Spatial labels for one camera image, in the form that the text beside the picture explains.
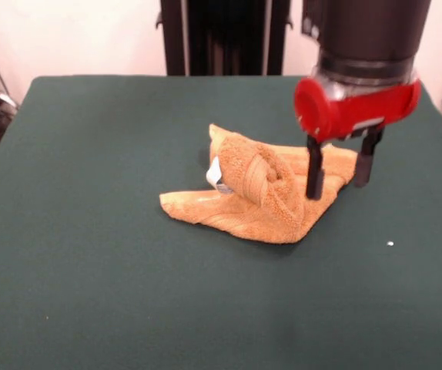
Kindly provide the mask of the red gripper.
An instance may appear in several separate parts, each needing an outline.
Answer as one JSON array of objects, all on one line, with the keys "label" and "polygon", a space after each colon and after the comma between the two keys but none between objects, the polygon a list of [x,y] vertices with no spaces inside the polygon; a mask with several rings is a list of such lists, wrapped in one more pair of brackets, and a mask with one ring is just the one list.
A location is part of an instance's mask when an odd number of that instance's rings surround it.
[{"label": "red gripper", "polygon": [[[319,200],[323,190],[322,142],[348,138],[353,132],[386,125],[409,116],[417,107],[421,82],[393,86],[369,94],[331,99],[314,78],[299,81],[294,94],[296,118],[307,137],[309,165],[306,197]],[[364,187],[370,181],[376,146],[383,129],[371,130],[363,139],[357,156],[354,185]]]}]

